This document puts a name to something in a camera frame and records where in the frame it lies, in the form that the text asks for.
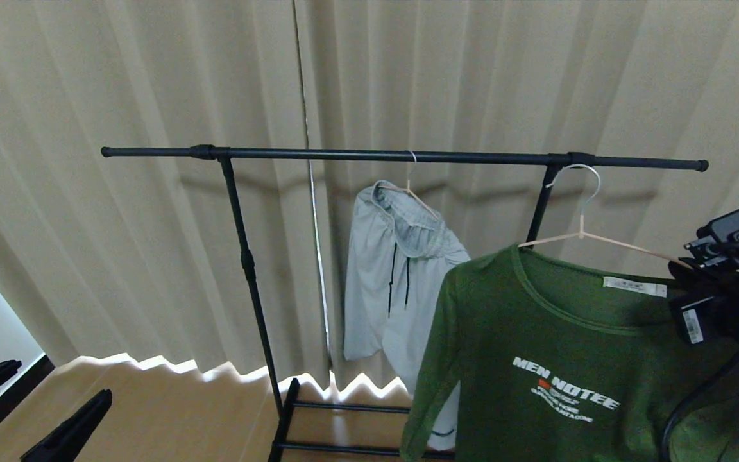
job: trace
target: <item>white sticker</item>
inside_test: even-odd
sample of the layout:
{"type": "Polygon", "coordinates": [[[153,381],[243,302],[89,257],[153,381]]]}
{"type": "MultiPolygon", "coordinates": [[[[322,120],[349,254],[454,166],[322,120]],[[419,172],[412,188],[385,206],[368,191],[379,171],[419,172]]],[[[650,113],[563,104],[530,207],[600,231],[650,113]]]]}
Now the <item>white sticker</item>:
{"type": "Polygon", "coordinates": [[[695,310],[690,309],[683,312],[683,321],[686,322],[686,333],[689,334],[689,341],[692,345],[702,342],[703,331],[701,331],[701,322],[698,321],[695,310]]]}
{"type": "Polygon", "coordinates": [[[648,282],[636,282],[633,280],[622,280],[612,276],[604,276],[604,287],[613,289],[629,290],[630,292],[645,293],[646,295],[662,296],[666,298],[666,284],[654,284],[648,282]]]}

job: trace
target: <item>black baseboard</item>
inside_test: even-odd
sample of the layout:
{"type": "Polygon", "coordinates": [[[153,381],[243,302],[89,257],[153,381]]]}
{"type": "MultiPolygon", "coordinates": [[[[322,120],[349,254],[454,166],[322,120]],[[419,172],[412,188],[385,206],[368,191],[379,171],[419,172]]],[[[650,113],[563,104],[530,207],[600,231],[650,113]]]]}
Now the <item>black baseboard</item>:
{"type": "Polygon", "coordinates": [[[33,363],[33,366],[2,394],[2,397],[0,397],[0,424],[54,368],[56,366],[53,366],[50,359],[43,356],[36,363],[33,363]]]}

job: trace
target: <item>light brown floor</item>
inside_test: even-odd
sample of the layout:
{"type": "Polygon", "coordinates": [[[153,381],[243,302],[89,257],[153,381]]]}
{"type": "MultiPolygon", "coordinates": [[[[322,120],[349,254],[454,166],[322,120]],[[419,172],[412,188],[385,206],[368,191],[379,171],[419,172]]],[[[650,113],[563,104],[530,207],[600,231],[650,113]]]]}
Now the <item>light brown floor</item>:
{"type": "MultiPolygon", "coordinates": [[[[213,371],[211,378],[194,369],[179,373],[168,365],[143,369],[145,366],[132,360],[77,359],[56,369],[0,425],[0,461],[18,460],[105,388],[114,393],[114,404],[76,462],[267,459],[278,416],[266,377],[247,382],[229,364],[213,371]]],[[[309,384],[302,385],[299,398],[321,400],[309,384]]],[[[400,387],[381,399],[364,385],[358,386],[348,401],[410,404],[400,387]]],[[[290,439],[397,447],[405,417],[296,409],[290,439]]],[[[282,460],[394,459],[285,450],[282,460]]]]}

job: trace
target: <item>clothes hanger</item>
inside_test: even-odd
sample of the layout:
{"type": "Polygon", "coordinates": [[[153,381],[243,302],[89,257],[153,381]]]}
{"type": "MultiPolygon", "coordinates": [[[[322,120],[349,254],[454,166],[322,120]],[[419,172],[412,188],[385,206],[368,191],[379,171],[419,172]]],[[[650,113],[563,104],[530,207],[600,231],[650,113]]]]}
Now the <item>clothes hanger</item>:
{"type": "MultiPolygon", "coordinates": [[[[412,152],[411,150],[407,150],[407,152],[409,152],[412,155],[412,158],[414,160],[414,165],[415,166],[418,166],[418,158],[416,157],[416,153],[412,152]]],[[[425,208],[429,213],[431,213],[432,216],[434,216],[435,219],[439,219],[439,216],[437,216],[437,213],[435,213],[435,211],[432,210],[429,207],[429,205],[426,205],[425,202],[423,202],[420,199],[420,197],[418,197],[416,195],[416,193],[414,193],[410,189],[410,176],[412,176],[412,172],[414,172],[415,169],[416,169],[416,167],[414,167],[414,166],[412,167],[412,170],[410,170],[409,168],[407,168],[407,187],[406,188],[404,188],[404,187],[397,187],[397,186],[387,186],[387,185],[384,185],[384,184],[379,185],[379,187],[384,188],[384,189],[390,189],[390,190],[393,190],[393,191],[400,191],[401,193],[407,193],[410,197],[412,197],[413,199],[415,199],[423,208],[425,208]]]]}
{"type": "Polygon", "coordinates": [[[535,240],[535,241],[530,241],[528,243],[522,243],[522,244],[519,244],[518,245],[519,248],[523,248],[523,246],[534,246],[536,244],[553,243],[555,241],[562,241],[564,239],[571,239],[571,237],[578,237],[578,239],[584,239],[584,237],[589,237],[590,239],[595,239],[595,240],[598,240],[598,241],[603,241],[605,243],[610,243],[610,244],[613,244],[613,245],[616,245],[616,246],[621,246],[622,248],[628,248],[628,249],[636,250],[637,252],[643,252],[643,253],[647,253],[649,255],[654,255],[655,257],[660,257],[660,258],[663,258],[665,260],[674,261],[675,263],[677,263],[677,265],[684,266],[684,267],[686,267],[686,268],[688,268],[690,270],[692,269],[692,267],[689,266],[689,265],[687,265],[687,263],[683,263],[682,261],[677,260],[677,258],[669,257],[669,255],[663,255],[662,253],[652,252],[651,250],[648,250],[648,249],[639,248],[639,246],[633,246],[631,244],[622,243],[622,242],[616,241],[614,239],[608,239],[608,237],[598,236],[597,234],[587,233],[587,231],[584,230],[584,225],[583,225],[583,222],[584,222],[584,219],[583,219],[583,217],[584,217],[584,211],[586,210],[586,206],[589,205],[589,202],[591,202],[592,199],[595,199],[595,196],[597,196],[598,193],[600,193],[600,174],[598,173],[598,171],[595,170],[595,169],[593,169],[590,166],[586,166],[586,164],[572,164],[572,166],[563,167],[560,170],[560,172],[557,172],[557,175],[555,175],[555,178],[552,179],[552,182],[550,184],[546,185],[545,187],[552,187],[552,186],[554,186],[555,182],[557,181],[557,177],[561,174],[561,172],[563,172],[563,170],[574,169],[575,167],[583,167],[584,169],[589,169],[592,173],[595,174],[595,178],[597,178],[597,180],[598,180],[598,187],[595,188],[595,193],[593,193],[591,196],[589,196],[589,199],[586,199],[586,201],[584,201],[583,205],[581,205],[581,216],[580,216],[580,219],[581,219],[581,228],[578,230],[577,233],[563,234],[561,236],[555,236],[555,237],[546,237],[546,239],[538,239],[538,240],[535,240]]]}

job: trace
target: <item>clothing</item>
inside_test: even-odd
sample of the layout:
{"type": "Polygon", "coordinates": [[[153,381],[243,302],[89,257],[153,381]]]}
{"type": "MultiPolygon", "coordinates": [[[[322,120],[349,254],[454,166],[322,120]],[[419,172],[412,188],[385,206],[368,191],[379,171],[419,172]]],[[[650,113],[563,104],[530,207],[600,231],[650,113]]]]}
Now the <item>clothing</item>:
{"type": "MultiPolygon", "coordinates": [[[[381,185],[394,186],[379,181],[355,199],[346,264],[344,357],[360,359],[384,349],[412,395],[443,276],[469,255],[440,214],[435,212],[436,218],[407,193],[381,185]]],[[[446,404],[430,440],[438,450],[455,443],[457,383],[452,384],[454,400],[446,404]]]]}
{"type": "MultiPolygon", "coordinates": [[[[690,346],[668,310],[674,281],[614,275],[511,246],[443,282],[402,456],[423,452],[463,377],[455,460],[652,462],[677,403],[737,351],[690,346]],[[666,298],[603,287],[666,284],[666,298]]],[[[672,433],[673,462],[739,461],[739,365],[672,433]]]]}

